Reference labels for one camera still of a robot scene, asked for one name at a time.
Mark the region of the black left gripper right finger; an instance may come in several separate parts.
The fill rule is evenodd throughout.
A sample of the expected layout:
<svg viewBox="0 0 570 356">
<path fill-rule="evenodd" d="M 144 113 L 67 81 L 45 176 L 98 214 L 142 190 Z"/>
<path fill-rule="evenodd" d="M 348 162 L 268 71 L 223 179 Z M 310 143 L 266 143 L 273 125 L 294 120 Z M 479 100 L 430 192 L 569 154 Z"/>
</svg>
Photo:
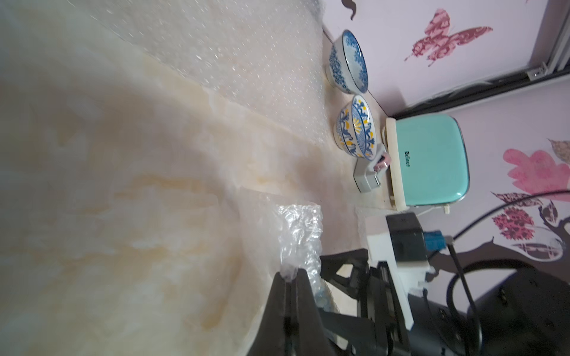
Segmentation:
<svg viewBox="0 0 570 356">
<path fill-rule="evenodd" d="M 313 297 L 307 272 L 300 268 L 291 283 L 291 340 L 295 355 L 334 355 Z"/>
</svg>

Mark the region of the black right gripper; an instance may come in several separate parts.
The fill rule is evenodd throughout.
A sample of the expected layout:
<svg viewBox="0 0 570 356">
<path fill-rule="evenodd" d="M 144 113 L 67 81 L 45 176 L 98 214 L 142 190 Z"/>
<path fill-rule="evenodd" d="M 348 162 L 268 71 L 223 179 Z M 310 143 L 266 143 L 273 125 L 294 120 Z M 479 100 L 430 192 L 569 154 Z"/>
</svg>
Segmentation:
<svg viewBox="0 0 570 356">
<path fill-rule="evenodd" d="M 348 342 L 350 355 L 410 355 L 408 330 L 389 265 L 379 262 L 369 269 L 368 260 L 367 249 L 320 257 L 321 278 L 359 307 L 359 317 L 320 309 L 323 327 Z"/>
</svg>

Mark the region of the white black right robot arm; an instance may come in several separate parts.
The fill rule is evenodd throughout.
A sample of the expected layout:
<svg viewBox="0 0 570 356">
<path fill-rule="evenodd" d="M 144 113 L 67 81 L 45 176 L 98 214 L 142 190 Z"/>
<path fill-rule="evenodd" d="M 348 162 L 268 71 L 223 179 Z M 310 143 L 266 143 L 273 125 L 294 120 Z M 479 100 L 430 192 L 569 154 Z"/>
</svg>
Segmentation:
<svg viewBox="0 0 570 356">
<path fill-rule="evenodd" d="M 464 273 L 493 267 L 512 274 L 467 312 L 453 300 L 408 298 L 404 313 L 389 266 L 368 264 L 368 251 L 323 256 L 320 275 L 357 302 L 355 315 L 321 311 L 325 329 L 347 341 L 339 355 L 567 355 L 569 285 L 518 260 L 479 261 Z"/>
</svg>

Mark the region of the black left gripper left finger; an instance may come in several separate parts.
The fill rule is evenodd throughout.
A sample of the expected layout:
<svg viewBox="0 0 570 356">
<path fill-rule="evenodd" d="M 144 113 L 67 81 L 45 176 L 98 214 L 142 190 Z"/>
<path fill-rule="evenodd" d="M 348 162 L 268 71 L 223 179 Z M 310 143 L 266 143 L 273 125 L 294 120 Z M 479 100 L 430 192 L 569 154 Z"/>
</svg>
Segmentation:
<svg viewBox="0 0 570 356">
<path fill-rule="evenodd" d="M 293 355 L 295 284 L 279 272 L 273 278 L 257 335 L 247 355 Z"/>
</svg>

